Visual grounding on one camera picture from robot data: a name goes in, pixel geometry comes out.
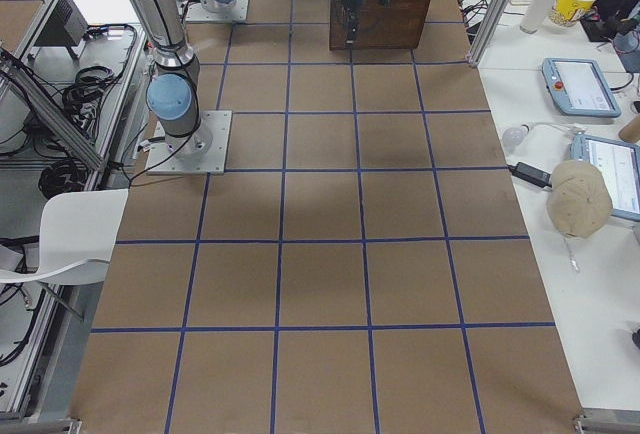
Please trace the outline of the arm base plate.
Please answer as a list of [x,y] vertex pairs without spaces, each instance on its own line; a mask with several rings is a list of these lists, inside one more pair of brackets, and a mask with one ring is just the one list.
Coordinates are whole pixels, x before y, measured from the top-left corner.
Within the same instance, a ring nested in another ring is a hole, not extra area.
[[154,136],[163,139],[153,143],[148,151],[145,168],[151,175],[178,175],[225,172],[232,124],[230,110],[200,112],[200,127],[182,147],[183,140],[163,138],[164,129],[156,122]]
[[247,20],[249,0],[191,0],[186,11],[186,23],[244,24]]

